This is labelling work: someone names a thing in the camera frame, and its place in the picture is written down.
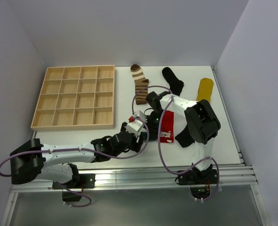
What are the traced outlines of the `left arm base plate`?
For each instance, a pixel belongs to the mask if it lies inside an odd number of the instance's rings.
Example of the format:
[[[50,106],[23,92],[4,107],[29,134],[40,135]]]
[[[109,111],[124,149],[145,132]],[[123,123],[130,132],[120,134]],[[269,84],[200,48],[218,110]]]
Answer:
[[[95,174],[68,174],[67,176],[58,176],[59,182],[65,188],[81,189],[81,188],[94,188]]]

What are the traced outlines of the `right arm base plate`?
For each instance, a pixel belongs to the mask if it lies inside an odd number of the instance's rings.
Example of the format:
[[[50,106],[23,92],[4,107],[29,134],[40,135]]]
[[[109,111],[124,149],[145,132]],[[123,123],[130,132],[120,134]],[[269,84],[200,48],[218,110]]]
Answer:
[[[197,168],[193,168],[189,172],[179,175],[175,178],[175,183],[180,186],[186,185],[212,185],[217,184],[219,174],[216,169],[212,168],[212,165],[203,171],[199,171]]]

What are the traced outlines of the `brown striped sock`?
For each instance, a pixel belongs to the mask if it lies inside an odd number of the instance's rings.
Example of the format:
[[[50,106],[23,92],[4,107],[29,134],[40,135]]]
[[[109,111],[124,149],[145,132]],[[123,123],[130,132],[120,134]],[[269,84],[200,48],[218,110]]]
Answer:
[[[140,90],[142,90],[135,97],[136,104],[143,105],[146,103],[149,79],[144,76],[142,68],[137,64],[133,64],[131,66],[130,72],[135,82],[135,93],[137,94]]]

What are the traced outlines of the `red sock with white bear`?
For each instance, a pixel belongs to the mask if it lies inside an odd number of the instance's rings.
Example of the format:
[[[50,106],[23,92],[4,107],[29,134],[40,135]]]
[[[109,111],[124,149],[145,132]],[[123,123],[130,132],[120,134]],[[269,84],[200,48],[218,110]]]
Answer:
[[[166,111],[164,114],[161,125],[160,142],[174,142],[174,113],[171,111]]]

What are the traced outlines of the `black sock with white stripes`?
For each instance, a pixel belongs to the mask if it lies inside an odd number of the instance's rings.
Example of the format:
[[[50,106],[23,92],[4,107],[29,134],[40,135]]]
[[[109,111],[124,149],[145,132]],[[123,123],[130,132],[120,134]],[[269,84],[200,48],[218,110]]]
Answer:
[[[162,75],[166,82],[169,84],[172,93],[174,95],[180,96],[184,87],[184,82],[179,80],[169,67],[165,67],[162,70]]]

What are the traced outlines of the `yellow sock with cartoon face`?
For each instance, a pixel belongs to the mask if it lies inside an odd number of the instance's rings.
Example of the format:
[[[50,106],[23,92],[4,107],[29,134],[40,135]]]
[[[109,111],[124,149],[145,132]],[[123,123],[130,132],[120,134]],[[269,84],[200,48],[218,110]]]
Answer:
[[[196,101],[201,101],[205,99],[210,103],[213,86],[214,86],[213,80],[209,78],[202,78],[200,80]]]

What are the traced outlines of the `aluminium mounting rail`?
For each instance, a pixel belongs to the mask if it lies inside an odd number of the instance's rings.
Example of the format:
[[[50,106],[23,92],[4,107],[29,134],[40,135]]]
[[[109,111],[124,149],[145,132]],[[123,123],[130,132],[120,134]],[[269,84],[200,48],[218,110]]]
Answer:
[[[178,187],[176,175],[161,167],[133,169],[82,170],[82,174],[94,174],[91,190],[123,190]],[[220,166],[220,185],[239,186],[258,184],[251,166]]]

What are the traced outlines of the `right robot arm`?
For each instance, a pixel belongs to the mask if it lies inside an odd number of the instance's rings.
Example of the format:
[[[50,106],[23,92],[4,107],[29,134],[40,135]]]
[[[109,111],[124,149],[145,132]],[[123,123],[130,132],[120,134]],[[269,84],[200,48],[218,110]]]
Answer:
[[[153,109],[147,117],[147,126],[150,131],[157,134],[158,151],[164,168],[173,175],[184,175],[192,172],[192,178],[196,183],[203,183],[208,179],[208,171],[213,165],[218,167],[217,161],[212,157],[213,143],[221,129],[221,124],[210,103],[202,99],[189,101],[165,91],[161,94],[151,92],[147,95],[147,103]],[[186,119],[188,131],[182,141],[193,140],[195,144],[195,160],[184,171],[172,171],[164,162],[161,150],[161,127],[164,115],[167,111],[173,112]]]

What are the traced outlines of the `plain black sock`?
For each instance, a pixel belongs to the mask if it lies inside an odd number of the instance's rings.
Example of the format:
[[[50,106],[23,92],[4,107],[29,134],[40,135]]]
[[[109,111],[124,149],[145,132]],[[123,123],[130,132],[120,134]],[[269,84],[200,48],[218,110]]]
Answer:
[[[175,140],[179,143],[182,148],[189,147],[193,143],[195,143],[194,139],[192,138],[188,125],[185,126],[182,132],[180,132],[176,137]]]

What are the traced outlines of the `dark teal sock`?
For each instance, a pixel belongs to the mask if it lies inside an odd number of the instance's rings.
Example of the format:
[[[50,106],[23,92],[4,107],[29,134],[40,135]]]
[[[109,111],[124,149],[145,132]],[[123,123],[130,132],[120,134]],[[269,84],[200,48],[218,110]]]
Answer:
[[[141,132],[141,136],[143,137],[143,140],[147,140],[147,132]],[[157,140],[157,134],[154,132],[149,133],[149,141],[156,141]]]

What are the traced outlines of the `wooden compartment tray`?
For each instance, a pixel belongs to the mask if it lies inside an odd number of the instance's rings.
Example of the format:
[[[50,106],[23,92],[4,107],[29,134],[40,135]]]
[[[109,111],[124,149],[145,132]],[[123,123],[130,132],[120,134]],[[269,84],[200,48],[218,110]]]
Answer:
[[[34,131],[114,127],[114,65],[46,69],[31,128]]]

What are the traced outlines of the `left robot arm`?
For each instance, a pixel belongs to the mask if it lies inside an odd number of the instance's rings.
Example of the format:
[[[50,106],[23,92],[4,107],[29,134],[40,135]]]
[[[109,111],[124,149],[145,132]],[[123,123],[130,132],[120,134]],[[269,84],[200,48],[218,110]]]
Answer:
[[[124,122],[119,133],[80,145],[47,145],[34,138],[10,154],[10,176],[14,185],[45,179],[75,188],[80,175],[77,162],[96,163],[121,159],[128,151],[139,153],[144,142],[139,120]]]

